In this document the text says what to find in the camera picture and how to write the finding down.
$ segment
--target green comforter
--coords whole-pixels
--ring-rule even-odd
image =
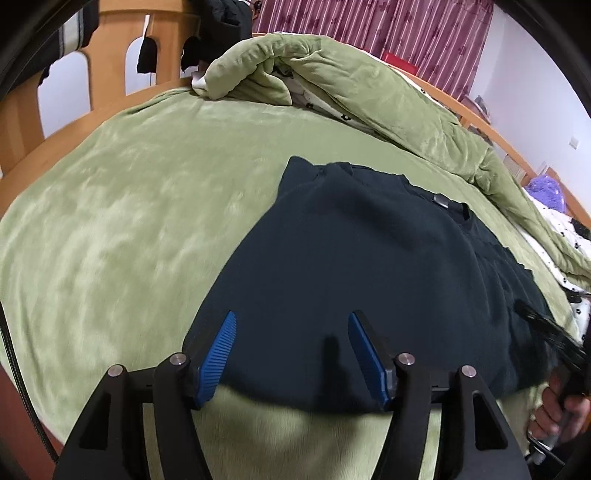
[[[546,235],[479,138],[397,74],[320,37],[239,44],[212,65],[201,94],[217,99],[233,89],[234,97],[289,103],[266,73],[273,62],[289,65],[384,140],[305,109],[172,90],[105,122],[0,222],[0,296],[33,404],[58,439],[66,439],[109,365],[150,367],[180,349],[225,261],[273,203],[291,155],[405,174],[467,202],[533,270],[555,318],[572,327],[549,270],[488,198],[554,245],[563,267],[581,278],[589,270]],[[503,200],[512,198],[517,205]],[[0,360],[8,370],[4,351]],[[526,391],[502,403],[520,441],[535,401]],[[289,480],[369,478],[389,423],[379,415],[309,415],[223,387],[195,420],[214,478]],[[434,413],[426,476],[438,422]],[[153,453],[151,421],[147,436]]]

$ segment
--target finger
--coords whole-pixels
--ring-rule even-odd
[[[550,387],[542,392],[542,404],[550,418],[558,423],[562,418],[562,408],[558,404],[558,397]]]
[[[532,420],[530,422],[528,430],[530,432],[530,435],[538,440],[544,440],[548,436],[545,430],[542,427],[540,427],[538,425],[538,422],[536,422],[535,420]]]
[[[591,400],[582,395],[571,395],[564,401],[564,408],[576,417],[587,417],[591,411]]]
[[[560,439],[563,442],[568,442],[575,438],[582,430],[587,416],[591,410],[591,401],[588,398],[581,397],[579,395],[571,395],[564,402],[564,406],[568,411],[573,413],[572,420],[564,428]]]
[[[535,411],[534,416],[538,425],[542,427],[548,435],[556,435],[560,431],[556,422],[550,418],[543,407],[538,408]]]
[[[560,377],[558,376],[556,369],[552,370],[552,373],[550,374],[548,386],[556,396],[560,395],[560,392],[562,392],[562,383],[560,382]]]

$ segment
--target black cable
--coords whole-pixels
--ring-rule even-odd
[[[17,384],[17,390],[19,395],[21,396],[22,404],[25,406],[25,410],[29,415],[29,419],[35,427],[35,431],[39,435],[45,450],[49,453],[51,460],[53,463],[57,463],[59,457],[57,456],[57,452],[53,445],[51,444],[49,437],[47,436],[46,431],[43,429],[43,425],[39,421],[39,417],[37,417],[37,413],[33,408],[33,404],[31,403],[31,399],[29,398],[29,394],[27,393],[27,388],[25,387],[25,382],[22,380],[21,370],[18,367],[17,356],[14,354],[14,346],[12,345],[12,339],[10,337],[10,331],[8,330],[8,323],[6,321],[6,316],[4,315],[4,308],[2,307],[2,302],[0,301],[0,333],[2,333],[2,341],[4,343],[4,349],[6,350],[6,355],[8,357],[8,363],[10,364],[10,370],[12,371],[12,376],[14,377],[14,381]]]

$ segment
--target bolt head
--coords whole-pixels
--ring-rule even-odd
[[[415,363],[415,357],[411,353],[401,353],[398,355],[398,361],[403,365],[413,365]]]
[[[187,361],[187,355],[184,353],[174,353],[170,356],[170,363],[173,365],[182,365]]]
[[[473,378],[476,376],[476,368],[471,365],[464,365],[462,367],[462,374],[466,375],[468,378]]]
[[[118,377],[123,373],[123,367],[121,365],[112,365],[107,370],[107,374],[110,377]]]

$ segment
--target purple fabric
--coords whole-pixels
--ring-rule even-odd
[[[540,175],[531,179],[525,191],[548,208],[560,213],[566,212],[564,193],[560,189],[560,184],[552,177]]]
[[[328,35],[381,58],[389,51],[461,100],[470,92],[493,0],[265,0],[255,32]]]

